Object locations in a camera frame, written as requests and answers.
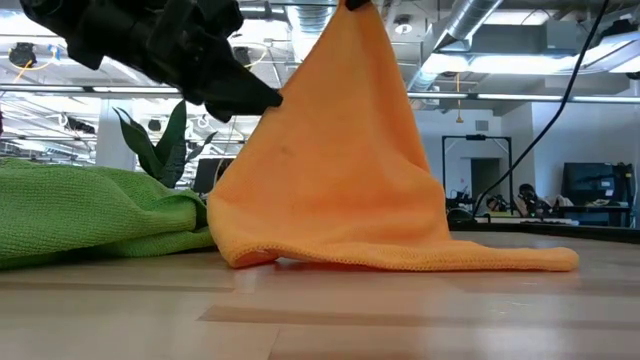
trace green towel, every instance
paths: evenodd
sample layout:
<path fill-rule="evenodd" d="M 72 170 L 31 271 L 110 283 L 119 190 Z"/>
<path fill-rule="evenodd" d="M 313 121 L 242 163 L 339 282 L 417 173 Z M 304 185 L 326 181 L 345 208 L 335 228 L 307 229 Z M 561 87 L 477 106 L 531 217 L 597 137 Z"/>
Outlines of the green towel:
<path fill-rule="evenodd" d="M 0 159 L 0 269 L 207 246 L 192 191 L 124 170 Z"/>

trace table surface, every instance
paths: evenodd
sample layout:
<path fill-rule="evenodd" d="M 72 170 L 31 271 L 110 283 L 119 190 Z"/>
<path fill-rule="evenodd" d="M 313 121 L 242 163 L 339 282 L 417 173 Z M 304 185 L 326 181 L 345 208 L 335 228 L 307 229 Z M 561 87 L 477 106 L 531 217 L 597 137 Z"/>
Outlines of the table surface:
<path fill-rule="evenodd" d="M 11 360 L 640 359 L 640 246 L 459 233 L 496 247 L 567 246 L 572 273 L 379 272 L 216 253 L 0 273 Z"/>

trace orange towel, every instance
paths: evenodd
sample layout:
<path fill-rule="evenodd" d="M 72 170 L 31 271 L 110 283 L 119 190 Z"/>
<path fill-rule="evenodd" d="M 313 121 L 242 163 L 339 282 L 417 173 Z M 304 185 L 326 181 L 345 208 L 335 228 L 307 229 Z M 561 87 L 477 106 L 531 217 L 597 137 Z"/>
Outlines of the orange towel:
<path fill-rule="evenodd" d="M 392 270 L 569 271 L 565 248 L 452 240 L 406 90 L 372 4 L 344 5 L 209 196 L 233 267 L 288 257 Z"/>

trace microfiber towel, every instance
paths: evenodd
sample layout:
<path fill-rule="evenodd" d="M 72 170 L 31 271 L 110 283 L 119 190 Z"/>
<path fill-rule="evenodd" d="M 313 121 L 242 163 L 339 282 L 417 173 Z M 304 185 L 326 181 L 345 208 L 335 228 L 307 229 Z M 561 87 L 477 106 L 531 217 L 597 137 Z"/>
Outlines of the microfiber towel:
<path fill-rule="evenodd" d="M 568 271 L 575 252 L 452 240 L 372 4 L 335 15 L 209 195 L 233 267 L 288 257 L 390 270 Z"/>
<path fill-rule="evenodd" d="M 0 159 L 0 269 L 212 246 L 206 207 L 145 174 Z"/>

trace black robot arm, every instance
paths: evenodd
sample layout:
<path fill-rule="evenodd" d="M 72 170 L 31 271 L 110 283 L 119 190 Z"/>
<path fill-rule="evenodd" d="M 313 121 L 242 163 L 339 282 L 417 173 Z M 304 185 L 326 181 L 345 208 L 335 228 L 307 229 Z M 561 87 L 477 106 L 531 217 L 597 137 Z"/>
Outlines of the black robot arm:
<path fill-rule="evenodd" d="M 109 56 L 178 88 L 215 118 L 261 115 L 282 97 L 233 57 L 242 26 L 234 0 L 20 0 L 26 15 L 63 37 L 69 56 L 98 69 Z"/>

